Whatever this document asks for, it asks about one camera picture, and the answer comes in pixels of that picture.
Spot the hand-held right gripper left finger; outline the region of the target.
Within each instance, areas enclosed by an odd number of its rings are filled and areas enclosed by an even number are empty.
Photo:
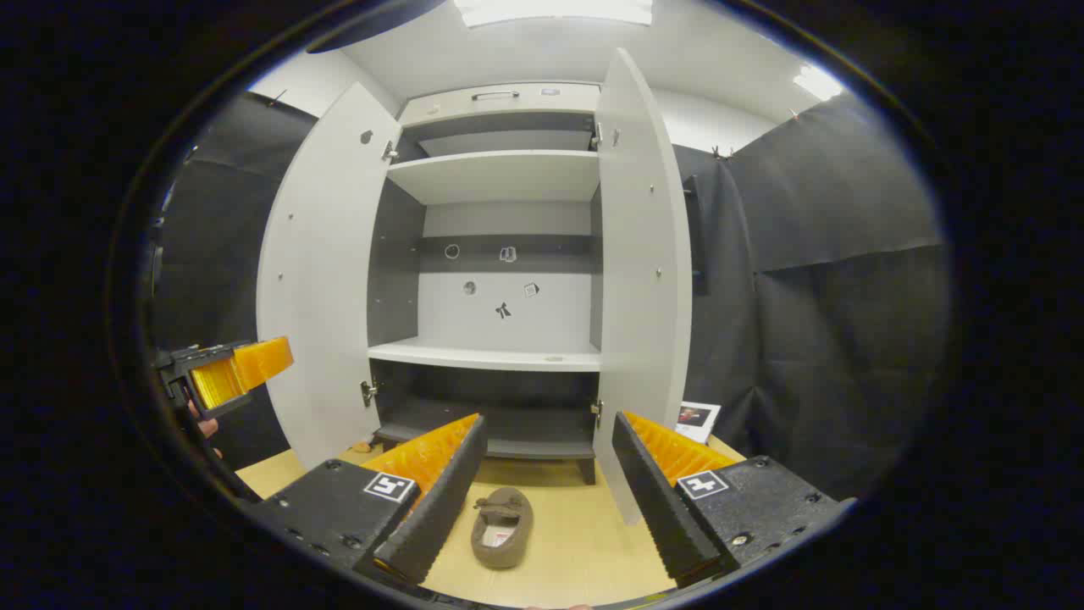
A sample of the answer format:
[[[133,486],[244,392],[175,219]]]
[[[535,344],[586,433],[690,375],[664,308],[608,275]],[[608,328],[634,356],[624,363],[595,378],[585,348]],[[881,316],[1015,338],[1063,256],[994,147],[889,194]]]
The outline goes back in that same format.
[[[319,563],[418,585],[456,524],[487,441],[483,414],[473,413],[362,466],[324,460],[247,512]]]

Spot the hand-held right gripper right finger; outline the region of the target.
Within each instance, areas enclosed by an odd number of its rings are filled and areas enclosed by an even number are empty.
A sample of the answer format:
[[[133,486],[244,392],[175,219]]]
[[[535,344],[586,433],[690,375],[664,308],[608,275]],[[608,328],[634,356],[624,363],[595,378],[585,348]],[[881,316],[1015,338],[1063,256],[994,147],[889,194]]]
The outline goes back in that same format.
[[[734,580],[829,530],[854,505],[767,456],[737,460],[622,412],[612,451],[667,575]]]

